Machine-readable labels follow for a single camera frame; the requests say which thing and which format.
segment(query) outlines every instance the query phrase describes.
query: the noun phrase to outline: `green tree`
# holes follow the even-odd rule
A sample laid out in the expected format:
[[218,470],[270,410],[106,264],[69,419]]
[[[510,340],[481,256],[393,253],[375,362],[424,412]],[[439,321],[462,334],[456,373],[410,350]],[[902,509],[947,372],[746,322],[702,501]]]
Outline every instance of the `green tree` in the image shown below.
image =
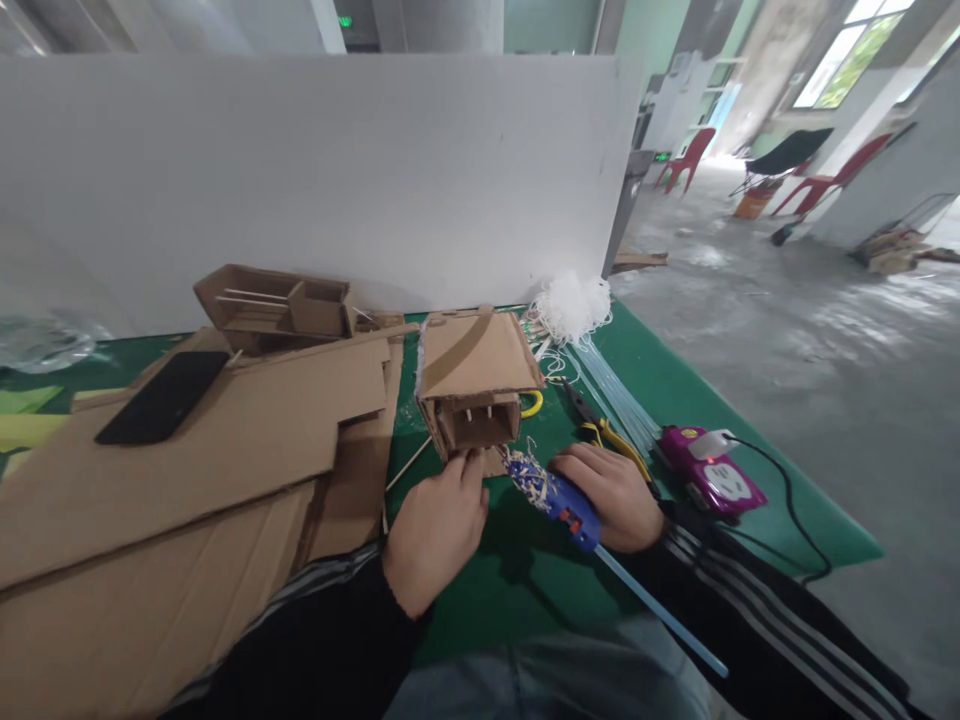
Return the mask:
[[873,60],[874,55],[883,47],[883,44],[890,37],[890,33],[900,22],[900,15],[891,15],[890,17],[874,20],[870,26],[860,36],[860,40],[854,46],[843,65],[833,76],[827,89],[820,95],[820,99],[814,105],[816,108],[832,110],[840,107],[840,103],[850,92],[850,88],[856,84],[857,80],[867,69],[867,65]]

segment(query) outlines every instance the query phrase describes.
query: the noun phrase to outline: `striped sleeve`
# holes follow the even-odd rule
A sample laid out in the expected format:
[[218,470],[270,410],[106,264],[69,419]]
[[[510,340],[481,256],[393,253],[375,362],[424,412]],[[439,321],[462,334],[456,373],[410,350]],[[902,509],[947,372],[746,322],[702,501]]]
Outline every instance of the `striped sleeve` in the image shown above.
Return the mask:
[[380,548],[310,563],[162,717],[380,717],[429,622],[397,604]]
[[738,712],[923,717],[906,683],[806,589],[700,516],[665,506],[671,522],[661,541],[624,565],[727,665],[726,679],[701,671]]

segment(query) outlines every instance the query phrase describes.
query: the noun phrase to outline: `black chair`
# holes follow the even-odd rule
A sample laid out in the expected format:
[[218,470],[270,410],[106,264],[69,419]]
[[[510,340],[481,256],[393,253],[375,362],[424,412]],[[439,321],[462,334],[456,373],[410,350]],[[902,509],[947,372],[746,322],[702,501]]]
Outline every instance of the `black chair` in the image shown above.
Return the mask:
[[746,177],[740,186],[730,193],[730,197],[758,185],[764,177],[786,175],[803,165],[813,157],[832,132],[833,128],[797,130],[763,157],[747,160]]

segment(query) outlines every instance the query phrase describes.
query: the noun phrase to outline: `orange bucket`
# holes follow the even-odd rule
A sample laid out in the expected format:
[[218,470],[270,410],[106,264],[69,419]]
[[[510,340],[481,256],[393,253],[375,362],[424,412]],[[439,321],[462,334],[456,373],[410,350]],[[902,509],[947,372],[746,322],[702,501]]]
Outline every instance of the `orange bucket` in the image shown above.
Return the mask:
[[737,205],[733,216],[744,220],[756,220],[763,209],[770,204],[778,188],[750,188],[743,194],[743,200]]

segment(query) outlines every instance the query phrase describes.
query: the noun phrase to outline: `smartphone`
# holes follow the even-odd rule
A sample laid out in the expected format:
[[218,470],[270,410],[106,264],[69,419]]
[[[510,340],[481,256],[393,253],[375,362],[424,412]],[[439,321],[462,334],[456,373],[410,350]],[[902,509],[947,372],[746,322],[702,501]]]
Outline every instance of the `smartphone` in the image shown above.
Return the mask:
[[225,352],[177,353],[94,440],[100,445],[163,442],[200,402],[229,359]]

